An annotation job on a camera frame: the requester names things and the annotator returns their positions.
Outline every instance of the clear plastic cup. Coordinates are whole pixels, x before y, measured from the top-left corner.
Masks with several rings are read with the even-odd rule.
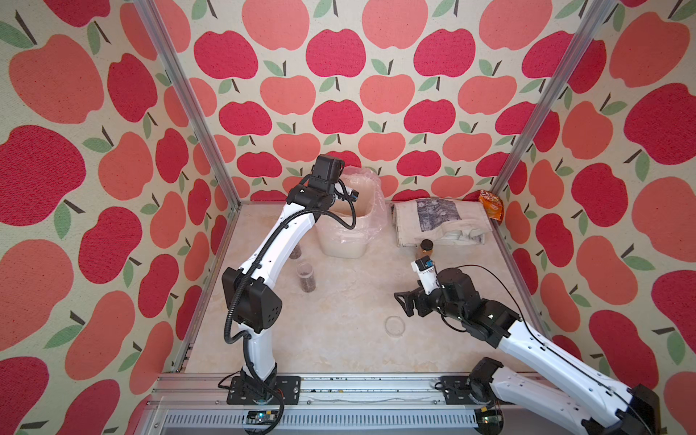
[[[300,287],[303,292],[311,293],[317,288],[317,282],[314,279],[314,268],[307,262],[302,262],[297,265],[297,276],[300,278]]]
[[[404,335],[406,324],[399,316],[389,316],[384,321],[384,330],[392,338],[399,338]]]
[[[295,245],[295,249],[292,250],[290,253],[290,259],[291,260],[297,260],[302,256],[302,249],[300,248],[300,244]]]

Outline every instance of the marble tabletop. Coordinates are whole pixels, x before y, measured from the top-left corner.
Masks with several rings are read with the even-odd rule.
[[[282,205],[275,204],[242,206],[221,271],[238,267],[253,253],[281,209]],[[303,237],[300,247],[302,260],[314,266],[317,289],[302,292],[295,273],[299,260],[285,263],[274,288],[283,300],[282,313],[272,328],[279,372],[467,372],[484,356],[518,372],[532,371],[487,343],[449,329],[435,313],[423,318],[406,317],[393,293],[417,288],[418,277],[410,265],[416,252],[414,248],[396,246],[391,226],[356,260],[324,255],[316,229]],[[439,270],[470,263],[487,267],[523,306],[492,235],[486,236],[483,245],[436,246],[432,258]],[[477,267],[466,267],[464,271],[481,297],[514,307],[493,276]],[[186,372],[226,373],[242,366],[242,342],[227,345],[223,340],[226,314],[218,276]],[[400,338],[386,333],[385,321],[390,316],[404,320],[406,327]],[[234,324],[232,334],[236,332]]]

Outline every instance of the apple wallpaper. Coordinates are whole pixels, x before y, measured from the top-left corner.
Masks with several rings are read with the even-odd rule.
[[[537,134],[502,193],[546,332],[655,389],[668,434],[696,434],[694,12],[619,2],[586,53],[601,62],[581,61],[553,105],[557,137]]]
[[[463,198],[490,187],[588,7],[174,1],[189,19],[191,44],[177,41],[174,22],[172,43],[243,201],[284,200],[319,153],[372,169],[387,199]],[[174,16],[159,12],[164,21]],[[605,57],[597,45],[585,62]],[[578,73],[574,91],[600,72]],[[186,125],[170,97],[172,121]],[[559,132],[550,117],[539,146]]]
[[[1,2],[1,435],[131,434],[207,282],[228,201],[143,47],[133,3]]]

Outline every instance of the white container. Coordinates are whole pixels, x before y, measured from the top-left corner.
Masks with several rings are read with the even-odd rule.
[[[354,203],[356,225],[348,230],[329,216],[322,216],[317,222],[317,235],[322,251],[331,257],[359,258],[365,254],[370,240],[386,226],[386,204],[382,196],[379,178],[369,169],[359,170],[353,175],[341,177],[346,186],[360,192]],[[336,200],[329,209],[348,224],[352,222],[350,205]]]

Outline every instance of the metal vent grill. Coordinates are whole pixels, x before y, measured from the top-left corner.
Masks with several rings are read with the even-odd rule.
[[[248,411],[179,411],[167,413],[165,427],[240,428]],[[477,427],[474,410],[443,409],[289,409],[279,427],[284,429],[406,429]]]

